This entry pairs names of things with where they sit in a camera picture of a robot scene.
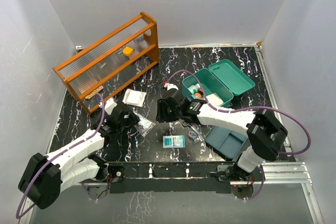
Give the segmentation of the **clear zip bag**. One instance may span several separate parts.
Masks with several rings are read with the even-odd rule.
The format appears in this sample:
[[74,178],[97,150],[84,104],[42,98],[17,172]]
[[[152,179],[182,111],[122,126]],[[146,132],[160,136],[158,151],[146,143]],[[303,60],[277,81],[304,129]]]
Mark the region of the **clear zip bag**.
[[138,113],[134,113],[139,117],[139,122],[134,126],[135,129],[140,133],[141,136],[146,137],[148,133],[154,128],[155,123],[148,120],[144,116]]

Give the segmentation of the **white gauze packet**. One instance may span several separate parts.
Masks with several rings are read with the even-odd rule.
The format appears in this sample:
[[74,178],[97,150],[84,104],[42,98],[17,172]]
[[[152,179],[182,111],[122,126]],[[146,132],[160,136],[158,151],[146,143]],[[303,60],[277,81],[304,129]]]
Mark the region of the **white gauze packet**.
[[145,97],[146,92],[126,89],[122,102],[127,105],[142,107]]

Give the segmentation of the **brown medicine bottle orange cap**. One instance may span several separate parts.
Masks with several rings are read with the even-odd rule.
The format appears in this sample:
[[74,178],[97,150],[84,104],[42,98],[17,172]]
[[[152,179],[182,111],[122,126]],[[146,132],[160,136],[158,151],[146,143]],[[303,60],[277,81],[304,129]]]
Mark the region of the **brown medicine bottle orange cap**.
[[194,93],[194,97],[197,99],[203,100],[204,99],[204,93],[202,90],[198,90],[197,92]]

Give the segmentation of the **teal medicine box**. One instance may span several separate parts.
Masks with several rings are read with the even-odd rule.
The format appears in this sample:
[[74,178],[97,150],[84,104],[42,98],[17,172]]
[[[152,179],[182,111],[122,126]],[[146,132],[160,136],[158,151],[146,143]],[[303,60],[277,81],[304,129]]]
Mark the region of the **teal medicine box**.
[[192,88],[200,81],[207,95],[215,94],[228,107],[234,97],[241,96],[255,87],[254,81],[228,59],[211,64],[182,80],[184,96],[193,96]]

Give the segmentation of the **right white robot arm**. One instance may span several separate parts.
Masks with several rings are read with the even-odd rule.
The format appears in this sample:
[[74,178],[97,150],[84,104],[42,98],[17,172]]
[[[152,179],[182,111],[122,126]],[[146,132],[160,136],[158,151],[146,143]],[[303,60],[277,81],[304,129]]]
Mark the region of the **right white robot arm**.
[[225,171],[226,177],[234,180],[247,180],[262,163],[275,161],[288,135],[271,108],[261,107],[255,112],[222,108],[203,99],[187,98],[175,88],[158,99],[156,120],[218,126],[247,137],[250,146]]

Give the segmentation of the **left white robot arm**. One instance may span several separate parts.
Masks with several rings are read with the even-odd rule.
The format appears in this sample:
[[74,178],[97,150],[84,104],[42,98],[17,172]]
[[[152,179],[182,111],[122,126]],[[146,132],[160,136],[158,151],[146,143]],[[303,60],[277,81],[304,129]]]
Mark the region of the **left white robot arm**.
[[51,206],[61,192],[87,179],[98,182],[108,177],[108,164],[96,155],[114,133],[134,127],[141,121],[127,105],[111,104],[101,119],[64,147],[33,155],[19,181],[18,189],[39,209]]

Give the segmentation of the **white teal bottle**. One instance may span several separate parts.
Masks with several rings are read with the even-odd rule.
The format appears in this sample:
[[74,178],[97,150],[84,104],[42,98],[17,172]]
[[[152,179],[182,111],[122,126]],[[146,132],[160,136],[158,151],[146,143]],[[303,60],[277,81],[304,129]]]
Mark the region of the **white teal bottle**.
[[190,87],[188,87],[188,90],[191,94],[195,94],[197,91],[199,91],[201,89],[201,86],[199,83],[191,85]]

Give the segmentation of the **teal white sachet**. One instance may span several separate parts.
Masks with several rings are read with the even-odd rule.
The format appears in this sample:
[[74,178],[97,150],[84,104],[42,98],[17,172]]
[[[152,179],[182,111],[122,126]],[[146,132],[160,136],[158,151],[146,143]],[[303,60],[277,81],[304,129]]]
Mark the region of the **teal white sachet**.
[[184,148],[185,136],[184,135],[170,135],[163,136],[164,148]]

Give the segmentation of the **small tape roll bag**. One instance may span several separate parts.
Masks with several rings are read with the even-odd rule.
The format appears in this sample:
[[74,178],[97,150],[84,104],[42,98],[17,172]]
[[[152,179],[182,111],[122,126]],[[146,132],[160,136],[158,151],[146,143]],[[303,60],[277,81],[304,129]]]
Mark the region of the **small tape roll bag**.
[[188,138],[191,139],[193,142],[201,141],[199,135],[194,131],[188,132]]

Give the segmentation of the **blue-grey divider tray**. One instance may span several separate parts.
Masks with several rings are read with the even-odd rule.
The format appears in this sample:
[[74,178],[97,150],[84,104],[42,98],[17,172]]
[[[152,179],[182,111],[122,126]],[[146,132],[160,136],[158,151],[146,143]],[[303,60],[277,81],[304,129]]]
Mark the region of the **blue-grey divider tray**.
[[207,133],[205,142],[220,156],[233,160],[247,141],[247,137],[226,128],[214,126]]

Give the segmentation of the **yellow-orange small block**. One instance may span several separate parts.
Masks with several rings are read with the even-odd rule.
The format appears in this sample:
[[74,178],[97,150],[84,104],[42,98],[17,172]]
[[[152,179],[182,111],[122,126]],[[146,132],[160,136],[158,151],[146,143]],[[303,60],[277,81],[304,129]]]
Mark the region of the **yellow-orange small block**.
[[124,47],[124,49],[123,49],[122,52],[123,52],[123,54],[125,56],[129,57],[129,56],[131,56],[134,53],[134,49],[131,48],[131,47],[126,46],[126,47]]

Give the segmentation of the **orange wooden shelf rack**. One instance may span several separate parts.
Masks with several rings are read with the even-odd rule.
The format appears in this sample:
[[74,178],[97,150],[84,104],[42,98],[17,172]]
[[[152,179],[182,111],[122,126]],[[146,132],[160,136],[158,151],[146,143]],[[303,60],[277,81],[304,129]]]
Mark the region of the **orange wooden shelf rack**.
[[[70,59],[53,68],[72,97],[92,114],[98,109],[90,92],[103,86],[105,100],[119,94],[136,79],[160,62],[156,20],[141,12]],[[134,53],[127,57],[124,47]]]

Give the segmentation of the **black handled scissors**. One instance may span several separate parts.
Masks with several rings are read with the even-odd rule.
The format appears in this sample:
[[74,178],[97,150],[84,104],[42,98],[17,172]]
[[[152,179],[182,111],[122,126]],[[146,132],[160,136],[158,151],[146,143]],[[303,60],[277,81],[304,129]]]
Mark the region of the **black handled scissors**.
[[182,121],[182,126],[188,128],[188,131],[194,131],[197,133],[201,139],[201,142],[204,140],[201,131],[199,131],[193,124]]

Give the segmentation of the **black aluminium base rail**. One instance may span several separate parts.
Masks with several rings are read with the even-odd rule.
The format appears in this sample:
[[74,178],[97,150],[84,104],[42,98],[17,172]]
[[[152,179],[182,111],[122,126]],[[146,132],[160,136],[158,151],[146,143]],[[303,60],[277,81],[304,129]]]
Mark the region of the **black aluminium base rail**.
[[255,168],[247,180],[226,177],[230,162],[181,162],[181,163],[107,163],[108,177],[98,181],[83,181],[91,186],[103,184],[112,194],[134,191],[215,191],[230,194],[234,188],[248,188],[265,184],[303,184],[311,178],[304,163],[265,163]]

